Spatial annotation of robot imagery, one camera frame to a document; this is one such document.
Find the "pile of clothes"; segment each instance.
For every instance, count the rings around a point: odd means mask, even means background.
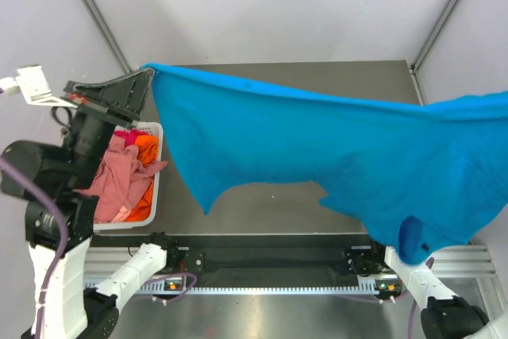
[[[133,129],[115,131],[83,195],[98,196],[94,222],[141,222],[150,215],[154,175],[167,166],[157,160],[159,138]]]

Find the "white connector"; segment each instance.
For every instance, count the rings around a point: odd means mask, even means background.
[[[14,95],[21,92],[29,105],[77,107],[74,103],[52,94],[40,65],[21,67],[17,73],[19,75],[16,77],[0,79],[0,89],[5,94]]]

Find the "metal post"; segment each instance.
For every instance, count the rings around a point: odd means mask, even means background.
[[[102,37],[104,38],[106,44],[110,48],[113,53],[115,59],[117,59],[118,64],[121,66],[121,69],[125,73],[129,73],[133,71],[133,69],[129,66],[127,59],[125,58],[123,52],[118,45],[118,42],[115,40],[113,34],[111,33],[110,27],[107,25],[106,20],[102,16],[100,9],[98,8],[95,0],[82,0],[83,4],[87,8],[92,20],[97,26],[98,30],[101,32]]]
[[[429,34],[429,37],[427,37],[427,40],[425,41],[423,47],[421,48],[420,53],[418,53],[418,56],[414,61],[414,64],[411,65],[411,68],[414,70],[414,72],[418,72],[420,70],[423,62],[425,61],[425,58],[430,52],[430,49],[433,47],[437,38],[441,34],[441,31],[448,22],[448,19],[452,15],[453,10],[456,8],[457,4],[459,4],[459,1],[460,0],[447,1],[446,6],[444,7],[443,11],[441,12],[441,15],[437,19],[437,22],[432,29],[432,32]]]

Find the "orange cloth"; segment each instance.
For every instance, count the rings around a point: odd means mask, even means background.
[[[145,167],[157,159],[159,138],[152,135],[140,135],[136,138],[134,144],[139,147],[137,159]],[[126,222],[142,222],[148,218],[150,215],[150,209],[152,208],[153,184],[154,179],[152,177],[152,181],[150,182],[148,189],[141,200],[133,208],[130,215],[125,219]]]

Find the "blue cloth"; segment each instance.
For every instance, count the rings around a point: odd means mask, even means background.
[[[508,202],[508,92],[413,106],[149,66],[171,156],[205,214],[230,187],[312,180],[323,206],[417,264]]]

